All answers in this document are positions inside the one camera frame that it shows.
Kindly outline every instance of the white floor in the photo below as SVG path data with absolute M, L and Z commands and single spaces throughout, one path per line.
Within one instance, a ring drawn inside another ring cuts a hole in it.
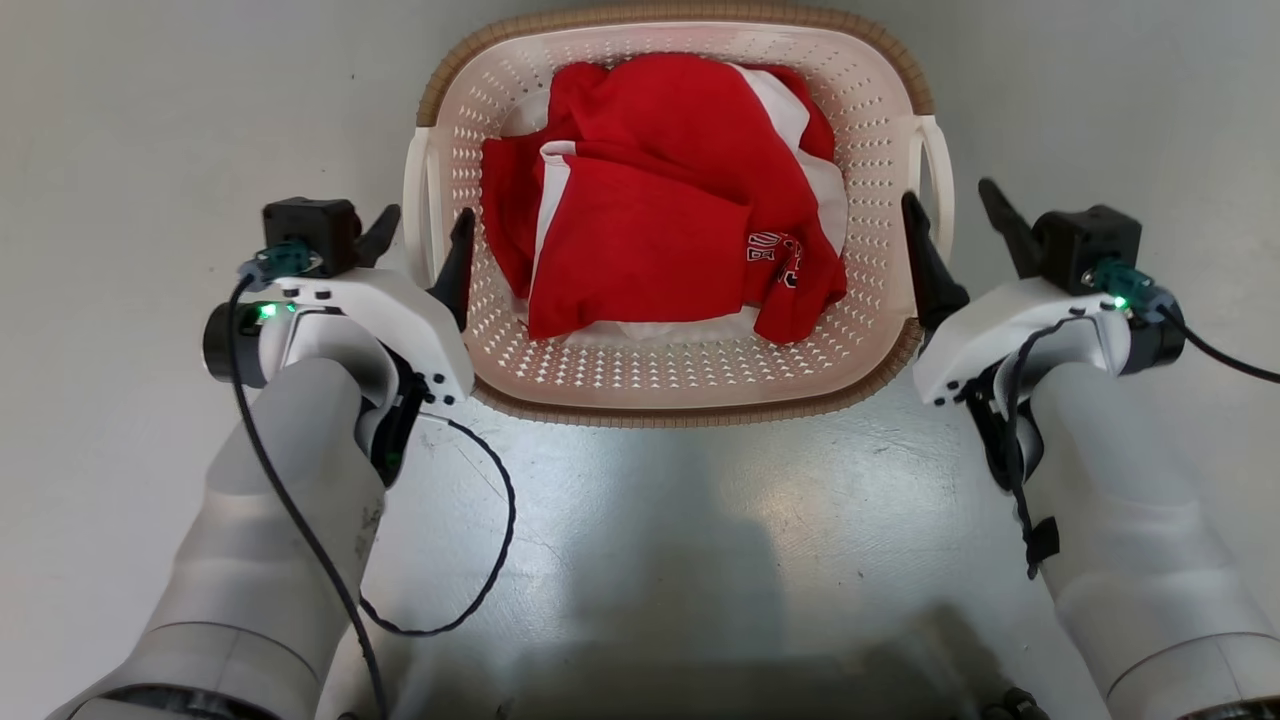
M 419 95 L 516 0 L 9 0 L 0 9 L 0 697 L 41 717 L 124 657 L 233 424 L 198 360 L 260 208 L 399 200 Z M 847 5 L 920 59 L 961 188 L 957 277 L 1012 277 L 980 214 L 1106 202 L 1222 347 L 1280 366 L 1280 5 Z M 1280 391 L 1188 350 L 1135 380 L 1193 457 L 1280 620 Z M 518 541 L 490 603 L 436 641 L 378 639 L 397 717 L 634 707 L 933 717 L 1018 683 L 1105 708 L 960 411 L 897 382 L 847 411 L 723 430 L 593 430 L 458 409 L 506 456 Z M 451 618 L 500 537 L 474 447 L 424 425 L 366 591 Z M 479 468 L 472 469 L 471 464 Z M 351 647 L 320 717 L 367 702 Z

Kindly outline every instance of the clothes pile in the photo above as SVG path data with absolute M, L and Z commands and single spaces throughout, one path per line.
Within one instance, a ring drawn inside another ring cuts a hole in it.
M 579 63 L 547 102 L 543 129 L 481 160 L 489 247 L 531 338 L 788 343 L 844 297 L 835 135 L 795 70 Z

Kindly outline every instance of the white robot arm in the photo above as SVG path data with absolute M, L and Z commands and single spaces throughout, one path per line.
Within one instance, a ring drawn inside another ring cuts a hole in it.
M 904 199 L 920 398 L 968 407 L 1019 505 L 1029 574 L 1043 571 L 1114 717 L 1274 717 L 1280 639 L 1207 524 L 1194 466 L 1117 379 L 1172 363 L 1185 340 L 1172 296 L 1132 270 L 1140 225 L 1096 206 L 1032 231 L 995 183 L 979 192 L 1020 279 L 972 304 Z
M 230 380 L 234 356 L 239 379 L 262 388 L 256 432 L 351 598 L 419 409 L 462 401 L 475 382 L 460 332 L 475 218 L 458 218 L 440 279 L 422 291 L 371 266 L 398 214 L 388 208 L 357 237 L 347 201 L 269 205 L 269 249 L 243 272 L 255 290 L 274 281 L 288 301 L 221 305 L 205 331 L 210 373 Z M 268 256 L 273 241 L 284 250 Z M 306 277 L 264 272 L 293 260 Z M 50 720 L 311 720 L 348 624 L 242 423 L 209 466 L 138 644 Z

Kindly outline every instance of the laundry basket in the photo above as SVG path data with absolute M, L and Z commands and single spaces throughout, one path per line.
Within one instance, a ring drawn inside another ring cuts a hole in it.
M 431 284 L 463 208 L 480 208 L 481 142 L 517 102 L 576 61 L 617 64 L 696 53 L 778 64 L 805 76 L 836 133 L 849 196 L 849 295 L 804 342 L 759 337 L 664 347 L 534 341 L 516 318 L 480 215 L 466 345 L 475 397 L 511 415 L 613 427 L 724 425 L 840 410 L 888 383 L 920 340 L 900 201 L 929 163 L 938 254 L 947 259 L 955 192 L 933 100 L 884 28 L 797 5 L 645 3 L 530 15 L 463 40 L 428 85 L 404 170 L 411 273 Z

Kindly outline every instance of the white fabric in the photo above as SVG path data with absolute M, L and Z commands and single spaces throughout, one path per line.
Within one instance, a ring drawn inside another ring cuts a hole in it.
M 849 222 L 845 196 L 845 178 L 840 174 L 840 168 L 835 164 L 814 158 L 800 150 L 800 137 L 809 126 L 809 109 L 795 96 L 782 81 L 765 70 L 748 70 L 730 63 L 730 67 L 741 73 L 742 79 L 755 94 L 760 105 L 769 115 L 773 129 L 782 138 L 782 142 L 796 156 L 796 163 L 804 170 L 809 181 L 809 188 L 818 201 L 818 223 L 827 242 L 840 255 L 845 246 L 846 224 Z M 550 95 L 545 94 L 539 99 L 550 102 Z M 536 111 L 535 108 L 526 108 L 526 111 Z M 530 281 L 530 297 L 532 297 L 532 283 L 538 282 L 538 263 L 541 259 L 543 242 L 547 240 L 547 229 L 550 227 L 556 210 L 559 208 L 564 187 L 568 184 L 570 168 L 563 160 L 564 155 L 576 155 L 577 146 L 572 141 L 558 140 L 548 142 L 541 149 L 544 176 L 543 199 L 538 208 L 538 229 L 534 238 L 534 277 Z M 524 304 L 516 306 L 516 314 L 521 322 L 529 322 L 527 307 Z M 566 338 L 567 345 L 680 345 L 691 342 L 714 342 L 724 340 L 739 340 L 749 337 L 755 332 L 755 319 L 760 311 L 756 307 L 742 307 L 737 313 L 696 320 L 691 323 L 593 323 Z
M 577 155 L 577 143 L 572 140 L 556 140 L 543 145 L 541 154 L 543 199 L 538 205 L 538 225 L 534 231 L 534 272 L 529 278 L 529 297 L 534 296 L 534 283 L 538 282 L 538 263 L 543 258 L 547 229 L 552 227 L 552 219 L 568 186 L 568 163 L 564 161 L 564 155 Z

